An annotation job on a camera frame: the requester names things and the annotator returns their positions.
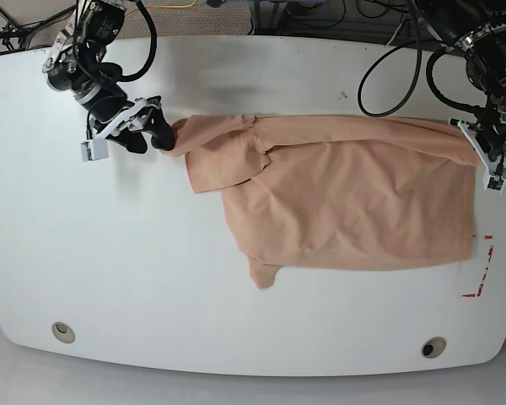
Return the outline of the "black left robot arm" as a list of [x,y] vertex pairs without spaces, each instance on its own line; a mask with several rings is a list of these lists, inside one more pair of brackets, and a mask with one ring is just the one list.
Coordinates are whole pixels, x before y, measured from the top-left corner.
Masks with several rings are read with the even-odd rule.
[[[476,118],[476,140],[488,160],[506,152],[506,8],[494,9],[482,1],[416,1],[415,8],[443,46],[426,65],[426,80],[443,104]],[[466,60],[471,84],[487,97],[483,107],[450,100],[433,79],[435,63],[451,50]]]

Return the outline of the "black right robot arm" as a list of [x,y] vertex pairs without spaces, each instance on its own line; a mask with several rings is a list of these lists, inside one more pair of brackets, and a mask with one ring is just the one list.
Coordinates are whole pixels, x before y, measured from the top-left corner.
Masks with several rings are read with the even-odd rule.
[[147,60],[137,72],[124,74],[120,65],[104,60],[108,45],[126,19],[123,1],[78,1],[42,68],[52,89],[72,92],[87,111],[81,144],[85,161],[108,158],[109,143],[134,154],[144,154],[150,147],[162,151],[175,147],[176,138],[164,118],[160,97],[129,100],[120,86],[142,78],[156,57],[155,24],[143,2],[138,1],[136,7],[150,34]]

